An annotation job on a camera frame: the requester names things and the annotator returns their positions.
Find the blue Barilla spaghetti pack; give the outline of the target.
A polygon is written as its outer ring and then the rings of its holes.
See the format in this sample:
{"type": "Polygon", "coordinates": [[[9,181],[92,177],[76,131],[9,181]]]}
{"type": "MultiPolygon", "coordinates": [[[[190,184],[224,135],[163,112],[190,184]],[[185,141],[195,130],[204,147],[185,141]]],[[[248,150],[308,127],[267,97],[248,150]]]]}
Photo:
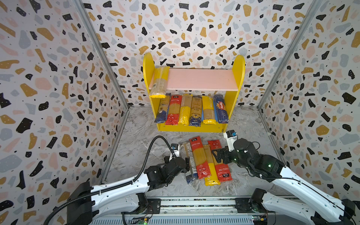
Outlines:
{"type": "Polygon", "coordinates": [[[217,122],[219,124],[227,124],[229,122],[229,117],[228,117],[224,97],[221,94],[216,94],[213,96],[213,100],[214,100],[214,110],[215,110],[217,122]]]}

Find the dark blue Anko pasta bag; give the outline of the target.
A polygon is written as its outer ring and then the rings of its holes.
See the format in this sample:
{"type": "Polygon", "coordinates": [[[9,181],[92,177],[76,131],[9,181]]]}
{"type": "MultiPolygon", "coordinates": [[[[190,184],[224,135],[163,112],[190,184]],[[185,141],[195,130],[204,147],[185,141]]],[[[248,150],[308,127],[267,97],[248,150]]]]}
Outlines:
{"type": "Polygon", "coordinates": [[[155,119],[156,124],[165,123],[167,120],[168,108],[170,104],[171,94],[167,93],[165,98],[162,98],[159,103],[157,116],[155,119]]]}

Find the blue starry pasta bag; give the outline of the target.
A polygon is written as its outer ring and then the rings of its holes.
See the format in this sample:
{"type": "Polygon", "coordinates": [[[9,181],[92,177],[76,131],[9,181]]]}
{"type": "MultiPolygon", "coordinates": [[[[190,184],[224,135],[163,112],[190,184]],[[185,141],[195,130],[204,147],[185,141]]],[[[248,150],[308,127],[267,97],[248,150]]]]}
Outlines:
{"type": "Polygon", "coordinates": [[[202,122],[202,97],[193,96],[190,118],[189,118],[189,126],[200,127],[201,122],[202,122]]]}

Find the red black-label spaghetti bag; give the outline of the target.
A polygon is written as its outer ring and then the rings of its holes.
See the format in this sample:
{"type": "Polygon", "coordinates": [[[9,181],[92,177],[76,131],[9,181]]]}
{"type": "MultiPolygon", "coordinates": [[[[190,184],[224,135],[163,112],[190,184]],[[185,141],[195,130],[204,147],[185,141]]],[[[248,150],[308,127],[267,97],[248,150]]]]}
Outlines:
{"type": "Polygon", "coordinates": [[[171,96],[165,125],[178,125],[181,103],[182,103],[182,95],[171,96]]]}

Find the yellow top spaghetti bag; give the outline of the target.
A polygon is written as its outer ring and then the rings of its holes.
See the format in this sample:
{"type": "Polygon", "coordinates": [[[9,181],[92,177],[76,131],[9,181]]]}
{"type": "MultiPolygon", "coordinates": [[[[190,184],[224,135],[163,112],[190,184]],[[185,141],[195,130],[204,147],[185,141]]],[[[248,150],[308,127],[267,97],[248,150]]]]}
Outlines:
{"type": "Polygon", "coordinates": [[[154,70],[153,85],[150,91],[151,98],[165,98],[170,67],[159,67],[154,70]]]}

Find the white label noodle bag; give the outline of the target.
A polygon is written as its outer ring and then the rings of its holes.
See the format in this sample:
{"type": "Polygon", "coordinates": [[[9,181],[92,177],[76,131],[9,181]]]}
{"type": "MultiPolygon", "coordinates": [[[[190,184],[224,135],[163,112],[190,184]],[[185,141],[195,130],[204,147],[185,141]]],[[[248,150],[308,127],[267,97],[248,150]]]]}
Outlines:
{"type": "Polygon", "coordinates": [[[181,155],[185,158],[187,164],[187,172],[185,172],[185,179],[187,184],[198,180],[198,173],[196,169],[194,155],[192,153],[190,142],[185,142],[182,144],[181,155]]]}

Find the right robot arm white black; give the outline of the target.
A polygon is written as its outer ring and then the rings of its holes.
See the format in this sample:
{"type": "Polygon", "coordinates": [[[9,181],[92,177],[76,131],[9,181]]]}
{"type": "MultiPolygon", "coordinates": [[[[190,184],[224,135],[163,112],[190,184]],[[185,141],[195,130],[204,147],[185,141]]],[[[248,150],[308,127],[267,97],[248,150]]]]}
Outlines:
{"type": "Polygon", "coordinates": [[[253,142],[241,138],[225,148],[211,144],[211,152],[218,163],[234,163],[250,175],[279,186],[299,199],[296,202],[256,188],[248,201],[251,210],[277,212],[308,225],[355,224],[355,202],[340,200],[319,190],[277,158],[260,154],[253,142]]]}

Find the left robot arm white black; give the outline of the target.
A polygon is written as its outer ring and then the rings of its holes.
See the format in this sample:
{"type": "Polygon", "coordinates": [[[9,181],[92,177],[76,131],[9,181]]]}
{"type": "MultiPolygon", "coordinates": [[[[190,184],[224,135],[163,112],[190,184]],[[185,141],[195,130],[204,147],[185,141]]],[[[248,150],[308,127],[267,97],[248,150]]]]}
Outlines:
{"type": "Polygon", "coordinates": [[[189,158],[175,157],[150,166],[138,179],[128,178],[105,185],[80,184],[67,200],[67,224],[88,225],[94,219],[115,213],[142,213],[149,202],[146,192],[163,188],[190,169],[189,158]]]}

